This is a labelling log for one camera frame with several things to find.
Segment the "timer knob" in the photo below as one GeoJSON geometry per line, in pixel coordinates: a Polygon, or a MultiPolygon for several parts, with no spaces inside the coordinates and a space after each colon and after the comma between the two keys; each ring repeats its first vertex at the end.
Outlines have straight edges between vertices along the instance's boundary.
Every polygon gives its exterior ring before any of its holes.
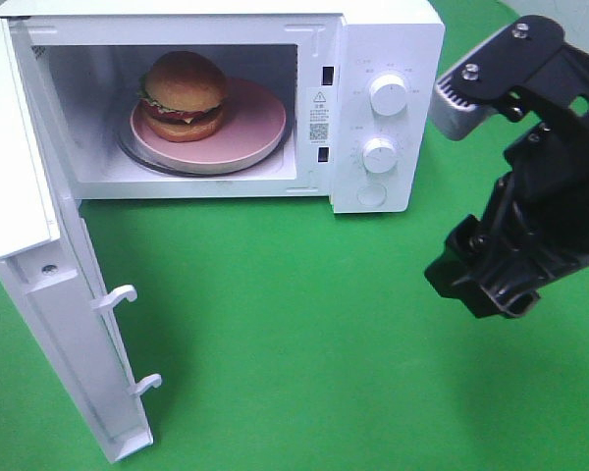
{"type": "Polygon", "coordinates": [[[373,80],[369,95],[371,106],[378,115],[393,116],[405,107],[407,85],[397,74],[384,74],[373,80]]]}
{"type": "Polygon", "coordinates": [[[364,168],[372,174],[384,174],[395,167],[398,151],[394,143],[383,137],[369,140],[362,150],[364,168]]]}

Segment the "pink plate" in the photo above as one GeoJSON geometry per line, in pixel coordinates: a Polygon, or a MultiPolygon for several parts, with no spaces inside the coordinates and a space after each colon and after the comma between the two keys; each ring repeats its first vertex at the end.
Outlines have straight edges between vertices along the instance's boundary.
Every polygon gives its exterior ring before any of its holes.
{"type": "Polygon", "coordinates": [[[135,143],[153,164],[192,174],[227,174],[245,169],[268,156],[286,128],[286,109],[262,85],[229,79],[227,117],[214,134],[194,142],[169,142],[155,134],[133,109],[130,118],[135,143]]]}

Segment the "white microwave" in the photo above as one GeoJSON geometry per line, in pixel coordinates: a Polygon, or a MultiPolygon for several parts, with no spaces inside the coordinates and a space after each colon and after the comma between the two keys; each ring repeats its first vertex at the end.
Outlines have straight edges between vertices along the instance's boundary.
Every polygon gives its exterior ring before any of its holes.
{"type": "Polygon", "coordinates": [[[426,0],[0,7],[0,280],[110,461],[152,444],[140,395],[161,378],[134,379],[113,307],[136,294],[106,291],[80,201],[325,195],[338,213],[402,211],[443,34],[426,0]],[[218,173],[223,147],[206,150],[203,175],[157,160],[132,109],[175,50],[281,103],[268,151],[218,173]]]}

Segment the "open microwave door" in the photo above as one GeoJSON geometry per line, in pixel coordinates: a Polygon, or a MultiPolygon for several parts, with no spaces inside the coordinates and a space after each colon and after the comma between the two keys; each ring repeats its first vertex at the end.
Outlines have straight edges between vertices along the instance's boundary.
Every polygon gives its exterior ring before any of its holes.
{"type": "Polygon", "coordinates": [[[115,461],[152,443],[140,395],[161,378],[134,380],[113,307],[135,291],[107,293],[77,203],[49,165],[50,125],[34,118],[43,98],[20,75],[34,60],[26,41],[17,21],[0,20],[0,280],[115,461]]]}

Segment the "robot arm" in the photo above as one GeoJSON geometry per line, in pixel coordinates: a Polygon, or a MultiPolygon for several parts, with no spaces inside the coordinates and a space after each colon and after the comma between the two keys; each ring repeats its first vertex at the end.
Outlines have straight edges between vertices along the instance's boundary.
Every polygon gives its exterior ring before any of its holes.
{"type": "Polygon", "coordinates": [[[440,296],[476,317],[524,315],[536,291],[589,266],[589,55],[562,28],[522,17],[471,51],[437,82],[434,124],[464,138],[489,116],[541,123],[504,152],[482,220],[468,216],[449,234],[425,276],[440,296]],[[572,103],[582,100],[583,112],[572,103]]]}

